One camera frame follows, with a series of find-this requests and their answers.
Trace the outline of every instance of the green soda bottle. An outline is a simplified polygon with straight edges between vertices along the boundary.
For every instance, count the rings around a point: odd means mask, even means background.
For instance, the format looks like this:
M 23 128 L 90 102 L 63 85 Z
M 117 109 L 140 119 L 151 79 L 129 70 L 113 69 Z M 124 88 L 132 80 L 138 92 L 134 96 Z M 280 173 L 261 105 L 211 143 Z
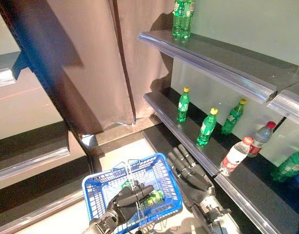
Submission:
M 173 35 L 181 38 L 190 37 L 195 0 L 181 0 L 174 2 Z
M 179 122 L 184 122 L 187 118 L 187 109 L 189 104 L 189 87 L 184 87 L 184 93 L 181 95 L 179 100 L 178 107 L 178 117 L 177 120 Z
M 231 112 L 229 113 L 228 117 L 224 125 L 222 126 L 221 133 L 224 135 L 231 134 L 233 128 L 237 124 L 239 118 L 243 115 L 243 106 L 247 103 L 245 99 L 241 99 L 239 104 L 235 106 Z
M 198 145 L 207 145 L 208 144 L 211 133 L 217 123 L 217 118 L 216 118 L 217 113 L 218 113 L 217 108 L 211 108 L 210 115 L 208 115 L 204 119 L 202 127 L 200 128 L 199 136 L 197 138 Z
M 284 182 L 299 174 L 299 152 L 293 153 L 285 162 L 271 173 L 273 180 Z

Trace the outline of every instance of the floor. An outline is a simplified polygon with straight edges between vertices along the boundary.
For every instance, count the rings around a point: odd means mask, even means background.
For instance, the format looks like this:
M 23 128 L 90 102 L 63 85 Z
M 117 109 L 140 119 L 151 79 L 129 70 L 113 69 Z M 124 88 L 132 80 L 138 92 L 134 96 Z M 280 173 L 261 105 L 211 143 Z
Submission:
M 113 168 L 122 161 L 127 161 L 128 159 L 142 159 L 154 153 L 155 152 L 147 144 L 146 140 L 141 139 L 106 153 L 105 156 L 100 159 L 100 162 L 104 171 Z M 83 200 L 51 217 L 17 232 L 17 234 L 80 234 L 87 228 L 88 224 L 89 220 L 86 205 Z M 183 210 L 179 214 L 157 223 L 153 230 L 154 233 L 159 234 L 204 233 L 198 220 L 194 218 L 193 214 L 191 214 L 185 206 L 183 206 Z

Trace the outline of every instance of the robotic hand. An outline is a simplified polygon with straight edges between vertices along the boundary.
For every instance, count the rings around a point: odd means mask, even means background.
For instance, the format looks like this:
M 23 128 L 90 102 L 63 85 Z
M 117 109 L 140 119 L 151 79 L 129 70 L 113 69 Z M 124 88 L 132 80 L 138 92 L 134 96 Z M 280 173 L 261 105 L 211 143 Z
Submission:
M 231 211 L 223 209 L 216 199 L 214 186 L 205 171 L 199 164 L 196 164 L 182 144 L 178 148 L 174 147 L 173 152 L 168 153 L 167 163 L 183 192 L 201 208 L 212 233 L 241 233 L 237 223 L 229 214 Z
M 83 234 L 110 234 L 116 227 L 128 222 L 137 211 L 136 202 L 143 202 L 154 190 L 152 185 L 145 187 L 138 181 L 134 182 L 133 187 L 124 187 L 109 202 L 105 214 L 101 218 L 92 219 Z

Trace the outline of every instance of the yellow bottle cap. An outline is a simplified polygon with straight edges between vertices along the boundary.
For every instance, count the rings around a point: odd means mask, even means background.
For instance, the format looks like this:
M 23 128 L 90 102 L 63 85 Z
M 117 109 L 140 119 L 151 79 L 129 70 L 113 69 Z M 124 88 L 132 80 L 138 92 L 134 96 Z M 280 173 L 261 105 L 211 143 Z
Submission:
M 216 115 L 217 113 L 218 113 L 218 109 L 217 108 L 211 108 L 210 114 Z
M 189 92 L 189 87 L 184 87 L 184 92 L 188 93 Z
M 241 105 L 245 105 L 246 103 L 247 103 L 247 100 L 243 99 L 243 98 L 239 101 L 239 104 L 241 104 Z

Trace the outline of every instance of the blue shopping basket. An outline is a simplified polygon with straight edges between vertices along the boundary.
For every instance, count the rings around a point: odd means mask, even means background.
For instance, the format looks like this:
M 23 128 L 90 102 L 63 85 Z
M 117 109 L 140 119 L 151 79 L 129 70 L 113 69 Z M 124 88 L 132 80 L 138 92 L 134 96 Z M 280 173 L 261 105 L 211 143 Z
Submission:
M 166 157 L 157 153 L 142 160 L 136 160 L 126 167 L 89 175 L 82 181 L 82 189 L 87 205 L 89 220 L 100 218 L 110 200 L 119 193 L 121 186 L 133 178 L 145 186 L 153 185 L 155 190 L 161 190 L 164 198 L 152 206 L 143 207 L 139 219 L 136 213 L 127 223 L 120 225 L 114 233 L 122 234 L 143 225 L 145 222 L 159 220 L 182 208 L 182 198 L 175 183 Z

